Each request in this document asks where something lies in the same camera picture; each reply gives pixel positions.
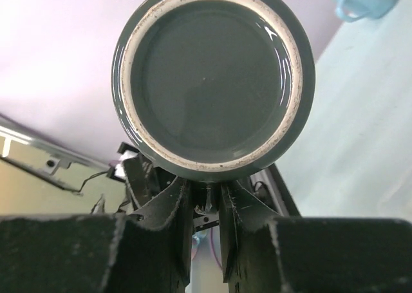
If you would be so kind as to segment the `dark grey mug front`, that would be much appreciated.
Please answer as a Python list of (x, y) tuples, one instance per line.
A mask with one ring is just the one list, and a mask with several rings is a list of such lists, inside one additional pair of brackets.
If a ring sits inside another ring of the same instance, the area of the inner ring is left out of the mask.
[(302, 132), (315, 64), (282, 0), (145, 0), (111, 70), (129, 139), (152, 163), (198, 182), (257, 173)]

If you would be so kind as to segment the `blue mug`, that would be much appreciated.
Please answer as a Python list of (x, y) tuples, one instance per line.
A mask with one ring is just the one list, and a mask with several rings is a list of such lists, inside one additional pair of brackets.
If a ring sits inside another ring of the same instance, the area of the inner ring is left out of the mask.
[(347, 23), (363, 18), (379, 19), (386, 15), (398, 0), (333, 0), (335, 14)]

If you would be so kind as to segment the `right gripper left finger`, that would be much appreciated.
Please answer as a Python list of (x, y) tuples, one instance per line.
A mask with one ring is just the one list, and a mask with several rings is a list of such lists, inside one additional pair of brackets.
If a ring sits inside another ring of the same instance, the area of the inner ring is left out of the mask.
[(190, 183), (136, 213), (4, 216), (2, 292), (183, 292), (190, 282)]

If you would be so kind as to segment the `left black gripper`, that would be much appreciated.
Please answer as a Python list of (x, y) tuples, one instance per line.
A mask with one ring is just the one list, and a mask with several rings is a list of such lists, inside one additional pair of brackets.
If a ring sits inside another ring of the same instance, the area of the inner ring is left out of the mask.
[(108, 178), (126, 186), (126, 198), (120, 204), (119, 212), (126, 212), (128, 205), (132, 205), (134, 210), (141, 208), (176, 178), (174, 174), (156, 167), (136, 147), (125, 142), (120, 144), (118, 154), (120, 158), (110, 165)]

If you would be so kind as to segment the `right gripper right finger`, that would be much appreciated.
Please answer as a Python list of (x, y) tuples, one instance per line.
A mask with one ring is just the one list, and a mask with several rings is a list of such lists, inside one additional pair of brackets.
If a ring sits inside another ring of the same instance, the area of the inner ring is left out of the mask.
[(221, 186), (223, 280), (231, 292), (410, 292), (411, 224), (280, 216), (238, 182)]

